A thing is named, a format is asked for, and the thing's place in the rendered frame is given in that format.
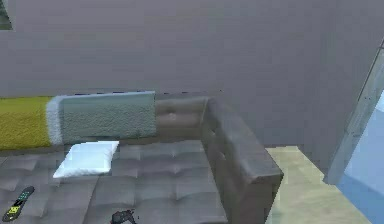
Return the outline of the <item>pale green cushion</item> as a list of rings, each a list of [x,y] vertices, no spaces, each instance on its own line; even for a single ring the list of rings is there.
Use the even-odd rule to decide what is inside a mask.
[[[46,121],[53,145],[152,137],[155,92],[55,96],[46,105]]]

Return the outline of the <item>framed wall picture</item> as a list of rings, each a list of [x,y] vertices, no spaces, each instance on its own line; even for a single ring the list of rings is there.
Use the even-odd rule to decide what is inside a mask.
[[[8,16],[4,1],[0,0],[0,30],[11,30],[12,23]]]

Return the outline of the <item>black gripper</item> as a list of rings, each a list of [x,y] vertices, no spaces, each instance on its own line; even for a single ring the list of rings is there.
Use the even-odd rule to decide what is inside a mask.
[[[137,224],[133,214],[132,210],[117,211],[112,215],[110,224],[123,224],[126,221],[129,221],[131,224]]]

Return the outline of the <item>yellow cushion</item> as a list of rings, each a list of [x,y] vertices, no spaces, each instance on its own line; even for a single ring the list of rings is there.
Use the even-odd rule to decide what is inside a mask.
[[[0,150],[50,146],[46,105],[50,96],[0,98]]]

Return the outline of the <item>black remote control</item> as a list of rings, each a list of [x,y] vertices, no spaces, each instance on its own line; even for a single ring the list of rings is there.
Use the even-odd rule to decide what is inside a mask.
[[[9,209],[4,213],[2,217],[3,222],[11,222],[16,220],[28,201],[29,197],[34,193],[35,188],[33,186],[28,186],[22,190],[14,203],[9,207]]]

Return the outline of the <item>white pillow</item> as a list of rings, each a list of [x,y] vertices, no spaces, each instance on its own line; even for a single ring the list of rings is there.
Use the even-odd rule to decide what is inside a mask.
[[[108,173],[118,145],[118,141],[75,144],[70,148],[53,177],[69,178]]]

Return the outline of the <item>grey tufted sofa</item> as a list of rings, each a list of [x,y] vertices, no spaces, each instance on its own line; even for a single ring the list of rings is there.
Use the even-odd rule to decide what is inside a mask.
[[[247,124],[216,98],[162,99],[158,133],[120,142],[106,174],[56,179],[68,147],[0,153],[0,224],[265,224],[283,173]],[[35,188],[20,216],[2,217]]]

